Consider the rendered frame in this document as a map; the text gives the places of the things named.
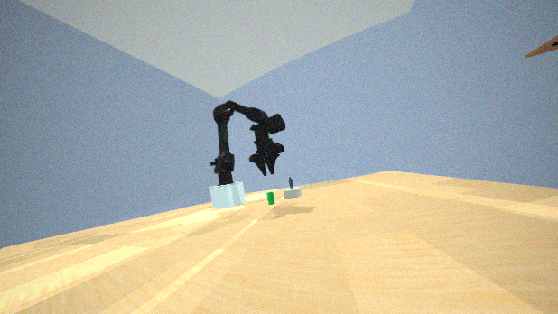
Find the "green marker cap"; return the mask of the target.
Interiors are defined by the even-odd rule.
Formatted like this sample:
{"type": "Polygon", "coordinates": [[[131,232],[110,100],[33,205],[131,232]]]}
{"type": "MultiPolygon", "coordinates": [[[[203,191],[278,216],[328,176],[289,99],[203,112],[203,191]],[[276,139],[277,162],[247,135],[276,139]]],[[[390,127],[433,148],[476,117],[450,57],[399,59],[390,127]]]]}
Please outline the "green marker cap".
{"type": "Polygon", "coordinates": [[[273,204],[275,204],[275,202],[274,202],[274,193],[273,193],[273,192],[267,192],[267,193],[266,193],[266,196],[267,196],[268,205],[273,205],[273,204]]]}

